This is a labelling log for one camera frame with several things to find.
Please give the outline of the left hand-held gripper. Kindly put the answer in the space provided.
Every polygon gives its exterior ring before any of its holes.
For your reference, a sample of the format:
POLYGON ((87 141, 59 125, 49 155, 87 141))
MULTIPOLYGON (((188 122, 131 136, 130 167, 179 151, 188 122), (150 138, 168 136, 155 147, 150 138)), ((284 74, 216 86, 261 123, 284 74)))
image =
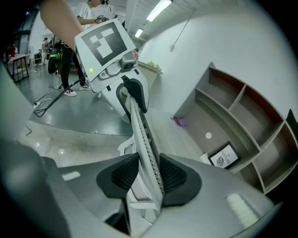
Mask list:
POLYGON ((75 54, 92 91, 101 92, 127 123, 131 116, 120 96, 124 87, 120 77, 127 74, 126 88, 141 111, 146 113, 149 107, 149 85, 143 73, 134 70, 137 67, 134 49, 133 41, 117 19, 92 26, 75 37, 75 54))

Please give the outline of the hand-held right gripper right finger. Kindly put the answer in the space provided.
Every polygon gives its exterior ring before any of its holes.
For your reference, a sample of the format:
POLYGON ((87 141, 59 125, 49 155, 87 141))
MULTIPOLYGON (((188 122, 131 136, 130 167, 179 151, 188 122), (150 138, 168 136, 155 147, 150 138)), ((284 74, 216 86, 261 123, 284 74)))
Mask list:
POLYGON ((226 169, 160 154, 165 193, 146 238, 254 238, 282 207, 226 169))

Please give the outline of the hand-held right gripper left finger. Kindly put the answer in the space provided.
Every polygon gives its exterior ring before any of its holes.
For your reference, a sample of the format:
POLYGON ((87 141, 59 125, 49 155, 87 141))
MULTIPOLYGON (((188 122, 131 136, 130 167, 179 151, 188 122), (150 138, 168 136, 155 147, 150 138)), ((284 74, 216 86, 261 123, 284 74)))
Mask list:
POLYGON ((138 153, 59 168, 44 157, 47 182, 66 221, 61 238, 129 238, 126 195, 138 174, 138 153))

